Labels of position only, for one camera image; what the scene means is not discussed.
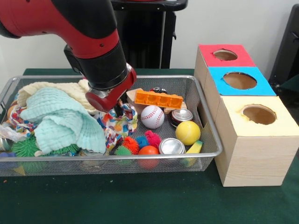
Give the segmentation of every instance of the wooden box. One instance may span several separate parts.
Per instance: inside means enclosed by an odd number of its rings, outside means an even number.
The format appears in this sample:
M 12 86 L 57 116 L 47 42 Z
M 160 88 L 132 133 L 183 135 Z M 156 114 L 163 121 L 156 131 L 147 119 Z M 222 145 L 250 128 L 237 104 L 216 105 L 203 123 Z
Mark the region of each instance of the wooden box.
M 257 67 L 210 67 L 204 94 L 213 121 L 216 120 L 220 95 L 275 96 L 268 81 Z
M 215 158 L 224 187 L 278 186 L 299 147 L 299 127 L 279 97 L 221 96 Z
M 194 76 L 205 88 L 209 67 L 255 67 L 254 62 L 242 45 L 200 44 L 197 51 Z

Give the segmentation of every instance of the black stand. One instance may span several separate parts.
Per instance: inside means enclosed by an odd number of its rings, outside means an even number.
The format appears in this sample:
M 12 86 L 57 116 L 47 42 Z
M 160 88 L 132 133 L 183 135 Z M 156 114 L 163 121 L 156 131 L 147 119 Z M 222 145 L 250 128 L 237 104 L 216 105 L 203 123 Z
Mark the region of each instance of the black stand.
M 186 8 L 188 0 L 111 2 L 127 62 L 134 68 L 168 69 L 176 38 L 174 11 Z
M 299 4 L 294 5 L 269 82 L 282 85 L 299 74 Z

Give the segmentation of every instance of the yellow ball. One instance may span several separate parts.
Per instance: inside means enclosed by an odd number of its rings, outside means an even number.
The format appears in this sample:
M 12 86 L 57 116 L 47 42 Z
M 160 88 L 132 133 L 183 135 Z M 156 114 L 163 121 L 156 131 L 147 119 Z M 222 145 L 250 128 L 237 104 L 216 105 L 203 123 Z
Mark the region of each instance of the yellow ball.
M 184 121 L 178 125 L 176 137 L 185 146 L 191 146 L 199 139 L 200 128 L 193 121 Z

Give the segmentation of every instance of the orange block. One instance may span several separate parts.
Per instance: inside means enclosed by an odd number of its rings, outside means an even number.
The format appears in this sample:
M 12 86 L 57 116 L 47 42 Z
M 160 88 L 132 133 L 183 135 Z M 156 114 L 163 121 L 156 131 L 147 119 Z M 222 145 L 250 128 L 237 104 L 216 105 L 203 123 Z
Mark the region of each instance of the orange block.
M 181 109 L 183 98 L 177 95 L 169 95 L 166 93 L 137 90 L 135 95 L 135 103 Z

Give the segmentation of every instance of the mint green washcloth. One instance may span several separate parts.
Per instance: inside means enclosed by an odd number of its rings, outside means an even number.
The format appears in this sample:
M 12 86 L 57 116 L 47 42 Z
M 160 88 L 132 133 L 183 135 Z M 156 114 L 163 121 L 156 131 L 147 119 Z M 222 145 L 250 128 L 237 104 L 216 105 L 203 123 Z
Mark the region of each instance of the mint green washcloth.
M 65 92 L 45 87 L 26 101 L 27 109 L 21 118 L 38 124 L 37 144 L 48 154 L 71 144 L 97 153 L 105 153 L 102 127 L 86 109 Z

